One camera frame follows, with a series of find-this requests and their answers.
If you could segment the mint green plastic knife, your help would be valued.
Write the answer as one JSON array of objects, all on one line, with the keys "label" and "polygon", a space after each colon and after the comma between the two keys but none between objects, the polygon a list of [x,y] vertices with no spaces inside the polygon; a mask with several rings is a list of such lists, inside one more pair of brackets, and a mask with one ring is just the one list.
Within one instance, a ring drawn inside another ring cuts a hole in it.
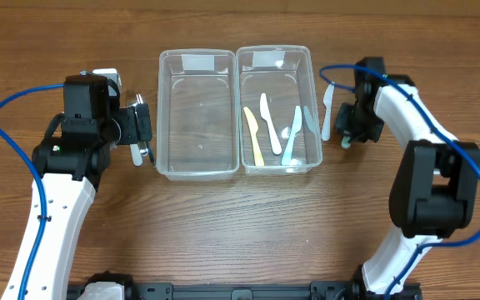
[{"label": "mint green plastic knife", "polygon": [[342,142],[341,142],[341,146],[344,149],[350,148],[351,147],[351,138],[349,136],[343,137]]}]

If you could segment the pale white plastic knife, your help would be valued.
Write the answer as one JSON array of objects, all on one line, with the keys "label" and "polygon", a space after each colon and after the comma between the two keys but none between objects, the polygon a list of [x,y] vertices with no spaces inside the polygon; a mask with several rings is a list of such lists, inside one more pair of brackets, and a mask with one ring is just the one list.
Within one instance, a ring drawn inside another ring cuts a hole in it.
[{"label": "pale white plastic knife", "polygon": [[323,95],[322,103],[325,107],[325,114],[322,124],[321,139],[326,142],[331,137],[331,116],[335,84],[331,82]]}]

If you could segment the light blue plastic knife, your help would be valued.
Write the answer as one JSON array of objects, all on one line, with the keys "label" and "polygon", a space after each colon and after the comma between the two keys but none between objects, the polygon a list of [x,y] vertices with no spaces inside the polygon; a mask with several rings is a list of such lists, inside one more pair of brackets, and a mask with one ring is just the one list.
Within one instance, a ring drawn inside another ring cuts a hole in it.
[{"label": "light blue plastic knife", "polygon": [[292,126],[290,129],[289,138],[287,140],[287,145],[282,155],[281,164],[283,166],[289,166],[291,164],[294,140],[296,135],[301,130],[302,122],[303,122],[303,115],[302,115],[301,108],[299,106],[296,106],[294,109],[294,116],[292,120]]}]

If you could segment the yellow plastic knife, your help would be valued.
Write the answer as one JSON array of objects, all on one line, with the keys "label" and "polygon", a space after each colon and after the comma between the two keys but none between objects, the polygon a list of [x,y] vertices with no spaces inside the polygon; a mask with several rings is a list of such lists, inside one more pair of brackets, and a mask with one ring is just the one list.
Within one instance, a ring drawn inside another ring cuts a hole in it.
[{"label": "yellow plastic knife", "polygon": [[257,167],[263,167],[265,163],[257,138],[258,122],[254,117],[253,112],[248,107],[244,107],[243,111],[247,119],[248,130],[252,140],[252,150],[255,165]]}]

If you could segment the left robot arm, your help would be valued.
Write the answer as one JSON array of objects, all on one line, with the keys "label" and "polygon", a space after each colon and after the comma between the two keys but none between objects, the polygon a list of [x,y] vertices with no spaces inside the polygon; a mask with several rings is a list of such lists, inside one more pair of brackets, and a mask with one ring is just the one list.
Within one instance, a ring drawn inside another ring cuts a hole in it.
[{"label": "left robot arm", "polygon": [[129,146],[136,166],[153,156],[148,105],[140,95],[121,105],[117,69],[82,71],[59,88],[64,108],[31,155],[0,128],[33,177],[30,213],[5,299],[66,298],[79,233],[111,151]]}]

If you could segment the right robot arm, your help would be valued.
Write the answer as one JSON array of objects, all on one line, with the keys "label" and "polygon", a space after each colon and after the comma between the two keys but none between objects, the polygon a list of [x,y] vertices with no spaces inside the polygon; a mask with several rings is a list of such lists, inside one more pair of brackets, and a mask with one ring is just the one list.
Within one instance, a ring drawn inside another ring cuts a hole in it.
[{"label": "right robot arm", "polygon": [[461,142],[428,111],[407,75],[388,74],[380,57],[350,67],[355,103],[344,103],[334,128],[342,147],[377,142],[389,128],[403,150],[388,197],[392,229],[347,285],[347,299],[419,299],[405,281],[432,248],[458,248],[480,231],[450,241],[472,220],[480,183],[480,149]]}]

